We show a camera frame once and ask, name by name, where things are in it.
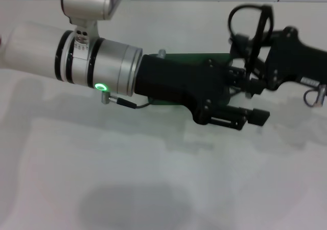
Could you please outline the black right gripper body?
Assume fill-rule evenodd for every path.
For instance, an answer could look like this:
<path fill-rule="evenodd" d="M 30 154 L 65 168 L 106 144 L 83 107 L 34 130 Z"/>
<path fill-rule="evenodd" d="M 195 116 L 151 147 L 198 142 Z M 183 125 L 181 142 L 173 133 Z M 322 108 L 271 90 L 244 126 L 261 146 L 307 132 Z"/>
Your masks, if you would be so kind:
<path fill-rule="evenodd" d="M 285 82 L 326 85 L 326 51 L 302 43 L 295 27 L 284 28 L 273 39 L 265 66 L 268 90 L 277 90 Z"/>

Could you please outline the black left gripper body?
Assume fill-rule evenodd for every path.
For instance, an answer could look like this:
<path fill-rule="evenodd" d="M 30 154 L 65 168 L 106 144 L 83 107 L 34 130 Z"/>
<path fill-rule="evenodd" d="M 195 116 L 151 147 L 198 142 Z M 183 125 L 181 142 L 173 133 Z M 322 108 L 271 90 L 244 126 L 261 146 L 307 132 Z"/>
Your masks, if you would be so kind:
<path fill-rule="evenodd" d="M 218 108 L 230 101 L 222 67 L 213 58 L 188 64 L 145 55 L 136 74 L 134 92 L 185 106 L 200 125 L 208 124 Z"/>

